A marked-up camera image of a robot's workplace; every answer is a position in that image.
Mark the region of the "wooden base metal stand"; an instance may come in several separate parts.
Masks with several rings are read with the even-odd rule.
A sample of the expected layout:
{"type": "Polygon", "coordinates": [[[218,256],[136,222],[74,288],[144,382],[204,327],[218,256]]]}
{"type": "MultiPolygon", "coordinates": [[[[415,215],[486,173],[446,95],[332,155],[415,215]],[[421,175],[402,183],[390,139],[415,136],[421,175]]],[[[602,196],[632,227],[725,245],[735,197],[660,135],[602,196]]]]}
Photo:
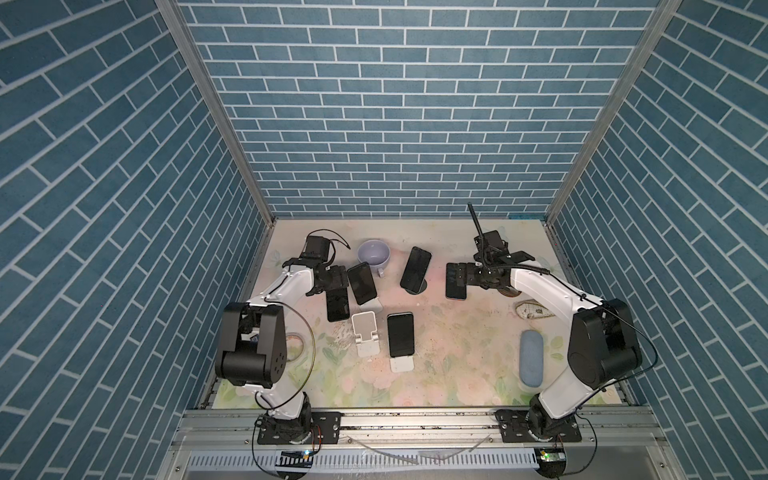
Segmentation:
{"type": "Polygon", "coordinates": [[[514,297],[517,297],[517,296],[519,296],[521,294],[521,292],[519,290],[517,290],[516,288],[514,288],[512,286],[509,286],[509,285],[500,286],[500,287],[497,288],[497,291],[501,295],[503,295],[505,297],[509,297],[509,298],[514,298],[514,297]]]}

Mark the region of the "purple-cased black phone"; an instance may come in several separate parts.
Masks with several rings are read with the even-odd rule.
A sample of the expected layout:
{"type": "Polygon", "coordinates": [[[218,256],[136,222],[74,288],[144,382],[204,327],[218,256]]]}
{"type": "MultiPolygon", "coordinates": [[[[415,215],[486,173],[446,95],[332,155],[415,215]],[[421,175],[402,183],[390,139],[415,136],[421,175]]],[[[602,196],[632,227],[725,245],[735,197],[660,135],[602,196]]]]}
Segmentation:
{"type": "Polygon", "coordinates": [[[465,300],[467,298],[465,263],[446,264],[445,296],[453,300],[465,300]]]}

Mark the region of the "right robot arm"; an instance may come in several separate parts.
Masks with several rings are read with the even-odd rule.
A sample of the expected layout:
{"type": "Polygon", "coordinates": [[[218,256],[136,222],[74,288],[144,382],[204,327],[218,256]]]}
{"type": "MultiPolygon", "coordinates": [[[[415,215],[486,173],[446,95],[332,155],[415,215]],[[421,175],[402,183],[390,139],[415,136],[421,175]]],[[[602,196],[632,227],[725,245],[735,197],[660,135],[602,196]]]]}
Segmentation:
{"type": "Polygon", "coordinates": [[[469,263],[446,265],[446,296],[465,299],[469,286],[511,289],[538,301],[569,328],[567,367],[529,403],[530,435],[549,441],[573,424],[575,412],[600,390],[642,364],[631,311],[621,300],[583,293],[540,266],[533,256],[511,253],[498,231],[474,238],[469,263]]]}

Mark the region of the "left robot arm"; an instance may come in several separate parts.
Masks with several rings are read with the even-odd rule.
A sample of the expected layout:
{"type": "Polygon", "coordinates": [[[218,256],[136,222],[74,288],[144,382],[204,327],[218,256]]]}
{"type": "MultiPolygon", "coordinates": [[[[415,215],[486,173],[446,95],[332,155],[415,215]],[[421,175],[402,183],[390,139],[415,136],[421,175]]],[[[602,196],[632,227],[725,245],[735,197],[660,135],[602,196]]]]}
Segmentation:
{"type": "Polygon", "coordinates": [[[288,363],[285,313],[296,313],[294,304],[306,296],[347,287],[342,266],[288,265],[261,293],[224,308],[215,374],[254,396],[264,411],[257,428],[267,443],[304,443],[318,431],[304,388],[282,378],[288,363]]]}

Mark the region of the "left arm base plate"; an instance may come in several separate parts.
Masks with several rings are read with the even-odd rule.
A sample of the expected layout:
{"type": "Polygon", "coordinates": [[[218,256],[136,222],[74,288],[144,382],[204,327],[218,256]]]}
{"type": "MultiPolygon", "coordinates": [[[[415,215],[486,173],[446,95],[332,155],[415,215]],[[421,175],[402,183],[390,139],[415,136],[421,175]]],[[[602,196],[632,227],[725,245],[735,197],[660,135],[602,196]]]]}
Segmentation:
{"type": "Polygon", "coordinates": [[[337,444],[343,415],[337,411],[312,411],[293,420],[280,420],[262,415],[256,426],[258,445],[309,444],[313,434],[316,443],[337,444]]]}

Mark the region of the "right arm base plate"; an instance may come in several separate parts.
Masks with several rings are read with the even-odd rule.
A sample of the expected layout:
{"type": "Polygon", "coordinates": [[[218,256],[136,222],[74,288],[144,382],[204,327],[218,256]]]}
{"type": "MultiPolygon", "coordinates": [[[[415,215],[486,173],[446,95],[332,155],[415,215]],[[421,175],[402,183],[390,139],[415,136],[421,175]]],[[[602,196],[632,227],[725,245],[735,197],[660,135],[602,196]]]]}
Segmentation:
{"type": "Polygon", "coordinates": [[[578,443],[582,435],[574,415],[552,419],[539,409],[499,409],[494,412],[504,443],[578,443]]]}

